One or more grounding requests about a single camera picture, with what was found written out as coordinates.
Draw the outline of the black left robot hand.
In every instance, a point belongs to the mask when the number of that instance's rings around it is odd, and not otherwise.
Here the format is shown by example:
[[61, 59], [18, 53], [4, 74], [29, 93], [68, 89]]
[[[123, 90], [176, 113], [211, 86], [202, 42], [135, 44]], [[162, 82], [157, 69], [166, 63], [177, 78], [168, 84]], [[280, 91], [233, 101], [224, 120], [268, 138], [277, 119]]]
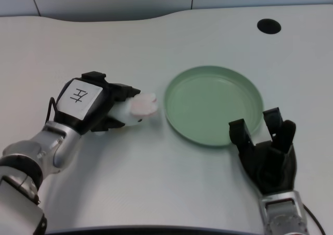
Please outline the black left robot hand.
[[105, 78], [105, 74], [93, 71], [67, 82], [55, 101], [54, 121], [80, 135], [141, 122], [141, 117], [131, 114], [131, 100], [140, 90], [109, 83]]

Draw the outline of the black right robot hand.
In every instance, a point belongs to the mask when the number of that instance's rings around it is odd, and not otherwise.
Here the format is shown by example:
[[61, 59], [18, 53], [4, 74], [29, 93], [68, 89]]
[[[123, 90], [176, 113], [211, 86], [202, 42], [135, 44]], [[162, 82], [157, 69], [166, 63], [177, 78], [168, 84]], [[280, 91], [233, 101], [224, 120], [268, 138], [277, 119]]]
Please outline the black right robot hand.
[[229, 136], [236, 145], [245, 173], [263, 195], [291, 191], [297, 173], [293, 147], [296, 124], [283, 120], [280, 110], [263, 112], [271, 140], [253, 144], [244, 119], [229, 123]]

